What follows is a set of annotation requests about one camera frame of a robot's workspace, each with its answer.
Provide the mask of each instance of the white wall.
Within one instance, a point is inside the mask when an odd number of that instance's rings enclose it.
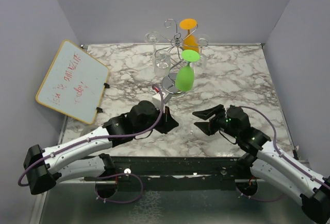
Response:
[[[330,175],[330,0],[291,0],[265,46],[293,142]]]
[[[83,44],[144,42],[167,18],[195,18],[213,42],[265,42],[289,0],[58,0]]]
[[[34,196],[20,188],[28,148],[55,145],[63,116],[35,101],[60,43],[78,43],[56,0],[0,1],[0,223],[28,223]]]

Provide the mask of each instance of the clear drinking glass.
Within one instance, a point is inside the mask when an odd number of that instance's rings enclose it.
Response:
[[[152,44],[154,46],[154,51],[152,54],[152,61],[153,63],[155,63],[155,52],[156,52],[156,43],[159,42],[159,38],[160,38],[160,34],[158,32],[148,32],[145,36],[144,36],[144,41],[148,44]]]
[[[171,68],[171,56],[167,50],[159,50],[155,54],[154,71],[159,77],[167,76]]]

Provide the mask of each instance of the black metal frame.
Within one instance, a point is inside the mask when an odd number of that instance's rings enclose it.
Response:
[[[129,168],[142,180],[146,191],[193,191],[221,189],[233,191],[235,180],[251,178],[249,167],[241,167],[239,157],[111,157],[116,173]],[[140,183],[134,177],[118,178],[118,185],[96,183],[98,189],[138,191]]]

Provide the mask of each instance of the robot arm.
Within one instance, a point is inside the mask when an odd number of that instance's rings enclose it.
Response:
[[[41,149],[39,145],[29,148],[24,168],[31,194],[48,191],[57,183],[79,177],[98,177],[108,172],[114,174],[114,164],[109,155],[84,159],[86,156],[132,141],[135,136],[153,129],[167,133],[178,126],[170,109],[164,114],[149,101],[143,100],[131,111],[111,118],[94,131],[68,143]]]
[[[218,105],[193,112],[193,115],[204,120],[214,116],[209,122],[195,125],[206,135],[223,132],[234,137],[236,144],[247,152],[245,165],[255,177],[265,179],[291,196],[316,223],[327,222],[330,218],[330,177],[312,171],[278,148],[267,135],[251,126],[241,107],[230,106],[225,110],[223,105]]]

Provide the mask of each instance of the white marble surface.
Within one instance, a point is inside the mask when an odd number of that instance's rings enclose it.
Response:
[[[108,83],[100,107],[105,113],[96,117],[99,126],[111,117],[130,111],[141,100],[150,100],[155,92],[155,77],[151,45],[111,44],[90,45],[88,53],[110,68]],[[210,46],[203,49],[207,56],[207,69],[196,69],[193,90],[173,97],[168,106],[180,126],[169,134],[153,134],[143,140],[133,140],[115,148],[100,151],[112,156],[173,156],[173,157],[233,157],[244,154],[238,146],[230,144],[218,133],[206,136],[194,122],[191,113],[218,104],[244,105],[262,111],[276,126],[277,142],[291,154],[291,146],[260,46]],[[258,114],[245,110],[252,126],[273,137],[269,124]],[[78,138],[81,132],[95,127],[69,118],[63,142]]]

